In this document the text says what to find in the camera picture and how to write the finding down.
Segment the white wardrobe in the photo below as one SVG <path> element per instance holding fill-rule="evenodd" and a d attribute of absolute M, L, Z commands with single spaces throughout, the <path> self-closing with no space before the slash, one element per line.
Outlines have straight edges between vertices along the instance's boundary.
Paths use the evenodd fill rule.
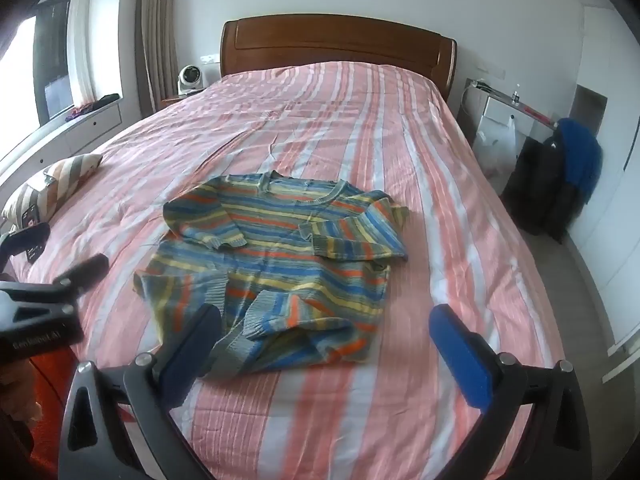
<path fill-rule="evenodd" d="M 577 84 L 606 99 L 600 180 L 570 228 L 602 304 L 608 356 L 622 359 L 606 384 L 639 359 L 639 44 L 616 11 L 585 7 Z"/>

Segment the striped knit sweater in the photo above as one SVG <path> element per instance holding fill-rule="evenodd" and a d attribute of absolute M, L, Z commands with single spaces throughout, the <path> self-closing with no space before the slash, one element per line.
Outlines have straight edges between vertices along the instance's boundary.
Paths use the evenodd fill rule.
<path fill-rule="evenodd" d="M 218 309 L 221 334 L 201 368 L 215 380 L 361 362 L 393 262 L 408 256 L 408 214 L 342 180 L 216 177 L 163 206 L 166 235 L 134 289 L 162 338 L 203 304 Z"/>

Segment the white desk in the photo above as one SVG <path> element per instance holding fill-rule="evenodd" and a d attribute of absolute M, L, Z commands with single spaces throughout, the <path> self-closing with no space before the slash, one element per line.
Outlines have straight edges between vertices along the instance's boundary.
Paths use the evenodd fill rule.
<path fill-rule="evenodd" d="M 516 151 L 520 156 L 527 140 L 544 142 L 552 136 L 554 122 L 524 103 L 514 102 L 510 96 L 495 90 L 481 80 L 468 79 L 462 91 L 457 121 L 465 139 L 473 147 L 478 125 L 483 118 L 506 124 L 514 118 L 516 129 Z M 493 186 L 506 183 L 511 174 L 486 179 Z"/>

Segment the blue garment on chair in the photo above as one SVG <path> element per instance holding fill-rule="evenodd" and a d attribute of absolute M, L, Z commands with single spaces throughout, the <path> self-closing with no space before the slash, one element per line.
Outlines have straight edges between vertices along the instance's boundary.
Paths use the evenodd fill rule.
<path fill-rule="evenodd" d="M 584 203 L 591 200 L 600 179 L 603 151 L 593 133 L 572 118 L 556 123 L 564 153 L 564 181 L 573 185 Z"/>

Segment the white plastic bag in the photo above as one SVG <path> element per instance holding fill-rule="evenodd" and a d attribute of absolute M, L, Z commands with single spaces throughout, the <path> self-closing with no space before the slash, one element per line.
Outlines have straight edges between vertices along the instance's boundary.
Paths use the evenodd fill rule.
<path fill-rule="evenodd" d="M 483 118 L 472 150 L 487 179 L 510 174 L 518 159 L 514 118 L 510 117 L 506 124 Z"/>

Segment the striped pillow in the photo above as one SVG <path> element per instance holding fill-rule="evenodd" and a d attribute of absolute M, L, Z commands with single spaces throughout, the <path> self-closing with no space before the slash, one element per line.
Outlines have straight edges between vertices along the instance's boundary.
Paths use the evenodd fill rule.
<path fill-rule="evenodd" d="M 102 158 L 101 154 L 76 155 L 38 171 L 8 198 L 1 218 L 17 229 L 50 221 L 98 171 Z"/>

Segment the brown wooden headboard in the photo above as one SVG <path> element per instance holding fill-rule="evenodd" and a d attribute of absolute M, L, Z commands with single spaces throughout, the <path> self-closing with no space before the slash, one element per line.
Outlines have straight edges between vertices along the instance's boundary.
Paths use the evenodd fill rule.
<path fill-rule="evenodd" d="M 338 14 L 274 14 L 224 24 L 222 76 L 312 63 L 352 61 L 412 70 L 448 98 L 457 66 L 456 40 L 405 24 Z"/>

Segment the pink striped bed cover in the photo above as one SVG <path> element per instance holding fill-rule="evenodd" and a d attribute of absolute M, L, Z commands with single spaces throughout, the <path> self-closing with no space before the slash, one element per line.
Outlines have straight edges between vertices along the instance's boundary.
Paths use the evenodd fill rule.
<path fill-rule="evenodd" d="M 437 87 L 327 62 L 231 75 L 100 149 L 22 281 L 103 252 L 79 359 L 128 363 L 204 302 L 224 319 L 175 421 L 221 479 L 433 479 L 478 411 L 428 334 L 563 347 L 526 243 Z"/>

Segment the white window cabinet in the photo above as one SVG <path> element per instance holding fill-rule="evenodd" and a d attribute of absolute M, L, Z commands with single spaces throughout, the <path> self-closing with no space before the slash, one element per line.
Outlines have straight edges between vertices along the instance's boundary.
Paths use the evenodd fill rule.
<path fill-rule="evenodd" d="M 11 194 L 39 170 L 70 156 L 91 152 L 122 128 L 119 100 L 53 130 L 1 171 L 1 191 Z"/>

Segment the black jacket on chair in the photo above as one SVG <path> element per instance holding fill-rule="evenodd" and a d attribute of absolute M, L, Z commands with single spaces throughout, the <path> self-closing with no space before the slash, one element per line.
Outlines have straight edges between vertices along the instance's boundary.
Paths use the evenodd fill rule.
<path fill-rule="evenodd" d="M 563 243 L 585 202 L 580 189 L 565 180 L 565 150 L 558 132 L 544 143 L 526 139 L 500 198 L 520 229 Z"/>

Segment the beige curtain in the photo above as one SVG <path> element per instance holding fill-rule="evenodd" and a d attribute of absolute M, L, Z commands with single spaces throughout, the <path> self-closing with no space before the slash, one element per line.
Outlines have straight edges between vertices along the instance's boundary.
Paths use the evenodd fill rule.
<path fill-rule="evenodd" d="M 143 117 L 177 90 L 175 0 L 137 0 L 136 57 L 139 103 Z"/>

